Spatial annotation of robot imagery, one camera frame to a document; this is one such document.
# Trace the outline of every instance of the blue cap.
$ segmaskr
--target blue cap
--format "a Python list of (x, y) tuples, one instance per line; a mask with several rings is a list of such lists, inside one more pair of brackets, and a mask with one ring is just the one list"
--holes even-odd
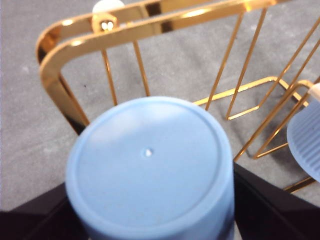
[(68, 159), (66, 190), (93, 240), (207, 240), (233, 234), (228, 138), (205, 110), (145, 97), (99, 116)]
[(313, 100), (293, 116), (286, 138), (300, 167), (320, 182), (320, 101)]

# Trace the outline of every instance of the black surface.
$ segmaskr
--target black surface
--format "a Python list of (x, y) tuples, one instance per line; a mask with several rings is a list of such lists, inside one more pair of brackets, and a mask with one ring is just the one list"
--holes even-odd
[[(318, 240), (320, 208), (234, 165), (235, 220), (243, 240)], [(0, 213), (0, 239), (87, 240), (64, 184)]]

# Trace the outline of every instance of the white cap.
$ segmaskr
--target white cap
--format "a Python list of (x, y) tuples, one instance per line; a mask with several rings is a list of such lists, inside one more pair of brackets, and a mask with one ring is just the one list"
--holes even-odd
[(112, 9), (123, 7), (125, 4), (120, 0), (100, 0), (92, 9), (93, 13), (108, 12)]
[(320, 102), (320, 83), (313, 85), (309, 89), (308, 94), (310, 94), (312, 97), (314, 97), (316, 100)]

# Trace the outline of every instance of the gold metal frame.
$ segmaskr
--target gold metal frame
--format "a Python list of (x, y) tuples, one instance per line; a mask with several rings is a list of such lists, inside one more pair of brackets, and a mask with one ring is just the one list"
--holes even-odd
[[(290, 84), (285, 82), (282, 78), (302, 50), (303, 46), (309, 40), (310, 36), (318, 27), (320, 18), (318, 18), (315, 24), (311, 27), (310, 31), (305, 36), (304, 40), (297, 48), (279, 76), (268, 76), (242, 85), (242, 81), (253, 54), (258, 36), (267, 14), (268, 7), (285, 1), (288, 0), (225, 0), (216, 3), (212, 3), (210, 0), (146, 0), (129, 4), (124, 7), (114, 9), (110, 12), (89, 13), (61, 20), (48, 27), (40, 35), (37, 41), (36, 55), (40, 64), (40, 78), (51, 99), (57, 105), (73, 129), (80, 134), (89, 124), (89, 120), (72, 93), (67, 81), (61, 74), (61, 69), (68, 61), (81, 55), (95, 51), (101, 51), (113, 103), (116, 105), (117, 96), (113, 84), (107, 49), (132, 42), (139, 65), (145, 94), (150, 96), (151, 93), (149, 90), (148, 80), (144, 69), (138, 40), (201, 24), (207, 21), (224, 18), (231, 15), (237, 15), (238, 18), (230, 36), (230, 40), (222, 59), (219, 71), (211, 87), (210, 94), (208, 97), (196, 101), (195, 104), (206, 104), (205, 109), (208, 110), (212, 101), (232, 96), (225, 117), (227, 120), (232, 120), (259, 109), (277, 85), (280, 85), (282, 88), (284, 88), (287, 93), (285, 94), (286, 97), (283, 98), (278, 103), (276, 108), (270, 112), (266, 120), (253, 134), (247, 144), (243, 146), (242, 150), (234, 159), (236, 161), (252, 143), (256, 136), (259, 135), (259, 133), (264, 129), (267, 124), (266, 122), (271, 121), (275, 112), (278, 112), (282, 104), (284, 104), (289, 98), (293, 97), (297, 101), (297, 104), (292, 109), (290, 116), (287, 117), (285, 121), (289, 120), (289, 118), (299, 108), (298, 106), (308, 105), (306, 102), (308, 96), (300, 96), (296, 92), (296, 89), (300, 86), (309, 87), (310, 84), (305, 80), (298, 81), (298, 83), (296, 83), (296, 81), (298, 80), (300, 73), (303, 71), (308, 61), (315, 53), (320, 41), (318, 40)], [(248, 49), (241, 74), (236, 83), (236, 87), (224, 92), (216, 93), (217, 86), (220, 82), (225, 65), (227, 64), (231, 49), (239, 31), (239, 27), (242, 23), (243, 16), (246, 12), (257, 9), (262, 9), (260, 18)], [(233, 105), (239, 92), (267, 83), (272, 83), (272, 86), (257, 106), (231, 115)], [(285, 143), (261, 153), (261, 151), (269, 144), (269, 142), (277, 133), (278, 132), (275, 131), (275, 133), (273, 133), (273, 135), (267, 139), (267, 141), (255, 154), (255, 158), (262, 157), (287, 145), (287, 143)], [(298, 182), (295, 186), (292, 186), (292, 189), (299, 189), (301, 184), (305, 185), (309, 182), (310, 179), (305, 180), (303, 183)]]

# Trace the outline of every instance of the gray floor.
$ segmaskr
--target gray floor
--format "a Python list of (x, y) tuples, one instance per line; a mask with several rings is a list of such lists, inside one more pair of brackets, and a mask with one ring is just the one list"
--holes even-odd
[[(1, 1), (0, 207), (3, 210), (10, 210), (64, 181), (68, 152), (77, 136), (42, 88), (35, 44), (47, 26), (70, 16), (90, 12), (95, 2)], [(243, 82), (278, 75), (316, 21), (319, 9), (319, 0), (291, 1), (271, 7)], [(259, 14), (258, 10), (245, 15), (219, 91), (235, 87)], [(207, 97), (235, 20), (236, 17), (232, 16), (139, 41), (152, 95), (173, 96), (189, 101)], [(292, 79), (319, 36), (317, 29), (284, 79)], [(144, 89), (133, 47), (130, 44), (122, 45), (108, 50), (108, 53), (119, 101), (143, 97)], [(315, 80), (319, 75), (319, 60), (318, 51), (300, 79)], [(91, 120), (112, 107), (99, 53), (73, 60), (63, 69), (63, 73)], [(255, 106), (269, 86), (240, 93), (234, 113)], [(228, 122), (222, 116), (230, 98), (212, 104), (209, 111), (226, 130), (234, 154), (282, 94), (283, 90), (278, 87), (262, 109)], [(272, 122), (272, 128), (279, 119)], [(266, 139), (270, 129), (249, 149), (249, 155)], [(284, 141), (285, 134), (281, 132), (274, 144)], [(244, 154), (238, 163), (278, 187), (283, 188), (306, 176), (288, 148), (259, 160), (252, 160), (248, 154)], [(319, 183), (296, 195), (320, 206)]]

